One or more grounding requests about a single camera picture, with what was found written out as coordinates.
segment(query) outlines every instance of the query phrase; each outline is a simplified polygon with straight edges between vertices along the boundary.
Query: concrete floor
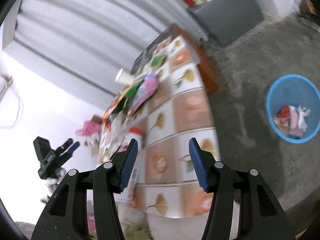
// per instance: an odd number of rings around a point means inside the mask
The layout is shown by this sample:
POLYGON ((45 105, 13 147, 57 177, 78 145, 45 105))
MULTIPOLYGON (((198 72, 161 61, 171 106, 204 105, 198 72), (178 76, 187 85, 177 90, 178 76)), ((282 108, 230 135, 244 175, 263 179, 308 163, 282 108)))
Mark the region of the concrete floor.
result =
POLYGON ((320 33, 293 16, 269 18, 229 47, 209 41, 206 50, 220 86, 209 100, 222 161, 259 170, 300 233, 320 210, 320 135, 302 145, 281 140, 264 104, 271 84, 285 74, 303 75, 320 88, 320 33))

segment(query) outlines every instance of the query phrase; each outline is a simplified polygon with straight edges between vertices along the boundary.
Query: white metal panel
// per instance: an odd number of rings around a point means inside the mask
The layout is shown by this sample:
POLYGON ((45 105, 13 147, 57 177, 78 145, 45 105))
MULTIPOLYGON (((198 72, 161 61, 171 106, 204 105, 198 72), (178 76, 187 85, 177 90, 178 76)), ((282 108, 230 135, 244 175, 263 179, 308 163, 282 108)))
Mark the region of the white metal panel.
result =
POLYGON ((22 0, 15 40, 114 96, 117 72, 172 23, 206 39, 177 0, 22 0))

